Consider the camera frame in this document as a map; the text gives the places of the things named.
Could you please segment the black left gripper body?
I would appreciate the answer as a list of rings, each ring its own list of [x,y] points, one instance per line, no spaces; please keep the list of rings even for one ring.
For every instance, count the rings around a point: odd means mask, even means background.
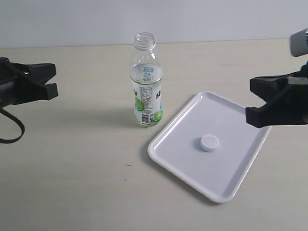
[[[12,63],[6,57],[0,58],[0,107],[23,103],[20,74],[23,65]]]

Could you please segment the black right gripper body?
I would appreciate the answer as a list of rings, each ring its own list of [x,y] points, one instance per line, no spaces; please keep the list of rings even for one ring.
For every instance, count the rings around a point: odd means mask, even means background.
[[[290,114],[292,115],[292,125],[308,124],[308,63],[288,78],[291,90]]]

